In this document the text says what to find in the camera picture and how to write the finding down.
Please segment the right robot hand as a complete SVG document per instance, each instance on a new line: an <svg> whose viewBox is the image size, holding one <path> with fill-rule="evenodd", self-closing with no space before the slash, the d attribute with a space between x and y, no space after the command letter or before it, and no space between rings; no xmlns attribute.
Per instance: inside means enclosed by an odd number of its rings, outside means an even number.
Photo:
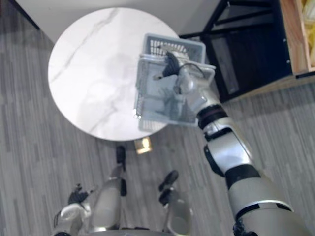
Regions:
<svg viewBox="0 0 315 236"><path fill-rule="evenodd" d="M156 74L153 79L160 80L165 77L169 77L172 75L178 75L180 71L180 67L184 65L185 62L189 61L189 57L184 53L178 51L167 51L166 52L166 62L167 65L164 70Z"/></svg>

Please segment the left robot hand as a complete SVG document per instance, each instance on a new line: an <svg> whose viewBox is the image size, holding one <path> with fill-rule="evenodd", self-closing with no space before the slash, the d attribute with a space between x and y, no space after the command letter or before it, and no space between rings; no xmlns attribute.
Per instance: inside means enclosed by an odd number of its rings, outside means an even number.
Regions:
<svg viewBox="0 0 315 236"><path fill-rule="evenodd" d="M78 184L76 184L76 186L74 187L74 189L70 193L67 203L69 205L70 204L81 204L93 192L95 192L95 188L84 191L82 185L80 183L78 183Z"/></svg>

